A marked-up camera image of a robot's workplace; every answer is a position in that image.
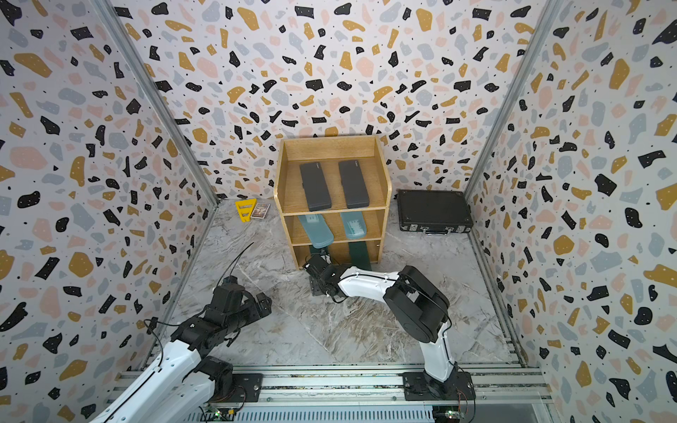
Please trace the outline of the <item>dark green pencil case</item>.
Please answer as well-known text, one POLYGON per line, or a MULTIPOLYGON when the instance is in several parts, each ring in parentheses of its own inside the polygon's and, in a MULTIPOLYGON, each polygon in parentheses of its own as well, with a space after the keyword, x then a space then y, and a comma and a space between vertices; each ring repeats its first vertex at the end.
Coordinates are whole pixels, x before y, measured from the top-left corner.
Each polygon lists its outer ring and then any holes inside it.
POLYGON ((354 241, 348 245, 349 256, 352 266, 366 271, 371 270, 370 252, 365 241, 354 241))
POLYGON ((322 257, 322 259, 324 259, 325 261, 329 261, 329 262, 331 262, 333 260, 331 258, 331 253, 329 252, 328 247, 318 249, 318 248, 315 248, 313 245, 310 245, 309 250, 310 250, 310 255, 312 255, 312 256, 322 257))

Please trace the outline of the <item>light teal pencil case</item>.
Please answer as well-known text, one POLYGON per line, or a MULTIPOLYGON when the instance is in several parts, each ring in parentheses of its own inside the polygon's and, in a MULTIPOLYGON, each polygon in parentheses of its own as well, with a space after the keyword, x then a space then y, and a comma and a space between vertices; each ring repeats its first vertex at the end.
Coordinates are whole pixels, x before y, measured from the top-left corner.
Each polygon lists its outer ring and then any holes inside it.
POLYGON ((299 221, 311 245, 322 250, 334 242, 334 235, 322 214, 300 215, 299 221))
POLYGON ((346 238, 349 240, 359 240, 366 236, 367 226, 361 211, 346 211, 340 213, 346 238))

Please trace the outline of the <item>dark grey pencil case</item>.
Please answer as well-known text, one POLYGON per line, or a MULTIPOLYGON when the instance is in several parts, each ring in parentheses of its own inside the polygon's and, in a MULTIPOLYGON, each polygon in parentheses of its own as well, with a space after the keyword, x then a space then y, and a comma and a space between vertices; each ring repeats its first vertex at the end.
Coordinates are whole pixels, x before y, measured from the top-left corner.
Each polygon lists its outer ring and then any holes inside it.
POLYGON ((343 160, 338 167, 347 207, 349 209, 368 207, 370 196, 359 160, 343 160))
POLYGON ((331 209, 331 195, 320 162, 301 164, 301 184, 311 212, 331 209))

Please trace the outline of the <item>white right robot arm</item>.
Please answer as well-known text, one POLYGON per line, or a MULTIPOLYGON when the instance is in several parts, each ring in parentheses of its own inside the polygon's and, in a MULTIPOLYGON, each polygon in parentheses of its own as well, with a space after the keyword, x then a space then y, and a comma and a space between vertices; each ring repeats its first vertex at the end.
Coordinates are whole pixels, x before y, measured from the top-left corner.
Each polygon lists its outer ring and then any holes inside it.
POLYGON ((377 272, 353 265, 335 265, 314 255, 303 266, 311 290, 339 301, 361 297, 384 303, 398 324, 421 347, 424 375, 438 384, 458 372, 447 331, 451 329, 447 297, 417 268, 377 272))

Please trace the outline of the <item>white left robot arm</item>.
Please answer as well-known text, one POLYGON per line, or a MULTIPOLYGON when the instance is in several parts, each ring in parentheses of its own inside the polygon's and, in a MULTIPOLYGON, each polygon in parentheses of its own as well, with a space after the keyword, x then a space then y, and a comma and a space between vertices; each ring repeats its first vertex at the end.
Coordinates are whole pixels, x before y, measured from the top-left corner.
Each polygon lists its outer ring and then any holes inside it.
POLYGON ((217 400, 243 403, 233 365, 211 355, 233 343, 241 329, 272 313, 272 299, 247 291, 235 276, 213 290, 202 311, 176 326, 162 352, 136 380, 93 420, 95 422, 180 422, 217 400))

